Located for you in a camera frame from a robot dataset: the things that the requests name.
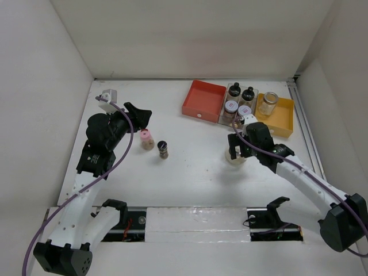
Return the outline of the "round clear glass jar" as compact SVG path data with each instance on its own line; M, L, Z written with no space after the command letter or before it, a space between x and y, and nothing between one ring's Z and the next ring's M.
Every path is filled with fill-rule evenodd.
M230 163L231 165L241 166L242 164L244 164L246 162L246 159L244 157L240 156L240 147L239 146L235 147L235 152L236 152L236 158L231 159L230 150L229 150L229 148L227 148L225 150L225 158L226 158L227 162Z

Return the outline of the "pink cap spice bottle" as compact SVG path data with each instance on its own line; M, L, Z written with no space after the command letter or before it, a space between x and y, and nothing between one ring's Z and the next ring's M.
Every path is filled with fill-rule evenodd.
M140 131L140 140L141 140L141 146L145 150L152 150L154 148L155 142L151 136L151 133L148 129L142 129Z

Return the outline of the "small dark label spice bottle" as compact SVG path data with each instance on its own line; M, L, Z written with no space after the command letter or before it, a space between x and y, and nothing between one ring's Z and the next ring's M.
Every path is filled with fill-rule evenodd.
M157 143L157 147L159 150L160 158L167 159L168 158L167 142L164 140L161 140Z

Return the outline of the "white lid red label jar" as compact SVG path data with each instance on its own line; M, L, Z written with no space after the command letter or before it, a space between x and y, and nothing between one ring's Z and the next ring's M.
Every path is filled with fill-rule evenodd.
M234 100L226 101L224 105L224 117L234 118L236 116L238 108L239 106L236 101Z

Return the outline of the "square clear glass jar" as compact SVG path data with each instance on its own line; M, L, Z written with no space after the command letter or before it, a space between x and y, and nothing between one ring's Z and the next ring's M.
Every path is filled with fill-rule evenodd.
M264 116L270 116L278 104L278 96L274 92L266 92L258 106L259 112Z

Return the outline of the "black cap spice bottle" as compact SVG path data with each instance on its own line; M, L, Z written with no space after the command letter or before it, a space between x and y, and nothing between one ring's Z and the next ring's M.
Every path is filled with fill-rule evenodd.
M242 105L252 106L253 100L255 98L254 88L248 87L245 89L241 95Z

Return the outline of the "black cap white powder bottle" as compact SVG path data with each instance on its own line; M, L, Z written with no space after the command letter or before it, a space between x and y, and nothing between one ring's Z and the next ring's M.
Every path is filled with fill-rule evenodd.
M227 101L230 101L230 100L238 101L240 93L241 93L240 85L238 82L235 82L228 89Z

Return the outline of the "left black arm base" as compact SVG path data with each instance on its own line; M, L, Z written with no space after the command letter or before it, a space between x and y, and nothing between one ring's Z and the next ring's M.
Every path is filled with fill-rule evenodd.
M102 242L145 241L146 211L130 210L125 222L119 222L102 239Z

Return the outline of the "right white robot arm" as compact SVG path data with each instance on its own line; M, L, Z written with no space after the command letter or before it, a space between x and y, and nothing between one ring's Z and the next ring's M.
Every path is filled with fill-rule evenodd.
M262 122L247 124L242 132L235 130L227 139L232 160L256 157L261 165L290 182L318 209L308 223L307 216L292 214L287 217L285 210L276 206L266 212L270 225L277 227L287 220L319 233L336 252L348 251L361 258L367 257L350 248L367 237L367 205L361 195L349 195L320 178L289 147L276 144L268 126Z

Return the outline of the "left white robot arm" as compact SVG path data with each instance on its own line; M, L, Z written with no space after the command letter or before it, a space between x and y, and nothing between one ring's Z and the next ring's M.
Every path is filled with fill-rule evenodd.
M128 222L127 203L108 199L100 211L92 215L93 203L109 174L123 161L114 149L121 139L145 129L152 112L138 109L130 102L119 108L104 101L112 111L98 113L87 121L87 140L76 167L71 194L49 216L60 219L47 241L35 244L33 255L44 271L57 275L86 275L91 267L93 251L113 228Z

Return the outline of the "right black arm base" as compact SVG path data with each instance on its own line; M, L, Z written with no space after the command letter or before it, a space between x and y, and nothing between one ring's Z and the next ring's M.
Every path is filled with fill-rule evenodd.
M247 218L243 226L250 230L252 242L303 242L301 227L296 224L283 222L277 209L290 201L287 197L279 197L267 204L266 207L247 208Z

